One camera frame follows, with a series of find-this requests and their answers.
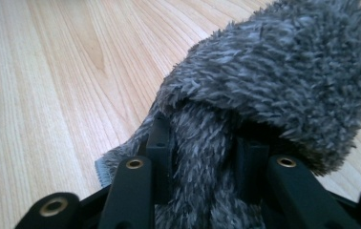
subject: fuzzy gray fabric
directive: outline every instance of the fuzzy gray fabric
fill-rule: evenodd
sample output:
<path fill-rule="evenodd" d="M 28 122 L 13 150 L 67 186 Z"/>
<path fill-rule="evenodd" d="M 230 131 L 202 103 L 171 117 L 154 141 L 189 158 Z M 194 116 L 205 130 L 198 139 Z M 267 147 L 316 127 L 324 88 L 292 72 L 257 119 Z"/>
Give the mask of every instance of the fuzzy gray fabric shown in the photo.
<path fill-rule="evenodd" d="M 259 208 L 237 198 L 226 160 L 235 132 L 247 120 L 281 129 L 318 175 L 343 164 L 361 128 L 361 1 L 277 1 L 199 42 L 139 129 L 99 161 L 110 177 L 158 112 L 170 120 L 177 161 L 157 228 L 264 227 Z"/>

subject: mounting hole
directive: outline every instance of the mounting hole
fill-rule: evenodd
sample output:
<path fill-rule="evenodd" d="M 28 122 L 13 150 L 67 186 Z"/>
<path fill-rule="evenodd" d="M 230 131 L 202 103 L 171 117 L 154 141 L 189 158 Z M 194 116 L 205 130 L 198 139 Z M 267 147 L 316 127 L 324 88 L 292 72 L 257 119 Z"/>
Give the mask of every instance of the mounting hole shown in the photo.
<path fill-rule="evenodd" d="M 62 197 L 52 198 L 40 209 L 42 217 L 52 217 L 64 211 L 68 206 L 68 200 Z"/>
<path fill-rule="evenodd" d="M 144 163 L 140 159 L 131 159 L 126 163 L 126 166 L 129 169 L 138 169 L 141 168 L 143 165 Z"/>
<path fill-rule="evenodd" d="M 287 158 L 287 157 L 279 157 L 277 159 L 278 161 L 278 164 L 284 166 L 284 167 L 287 167 L 287 168 L 293 168 L 293 167 L 296 167 L 296 161 L 290 159 L 290 158 Z"/>

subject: light wood surface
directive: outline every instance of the light wood surface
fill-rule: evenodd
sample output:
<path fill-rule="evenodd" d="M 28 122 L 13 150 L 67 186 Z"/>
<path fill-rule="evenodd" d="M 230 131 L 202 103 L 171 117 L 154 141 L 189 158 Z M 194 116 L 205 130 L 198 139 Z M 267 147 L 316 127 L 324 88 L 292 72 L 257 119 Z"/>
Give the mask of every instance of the light wood surface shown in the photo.
<path fill-rule="evenodd" d="M 54 192 L 99 189 L 94 161 L 138 127 L 196 42 L 261 1 L 0 0 L 0 228 Z M 331 190 L 361 192 L 361 132 Z"/>

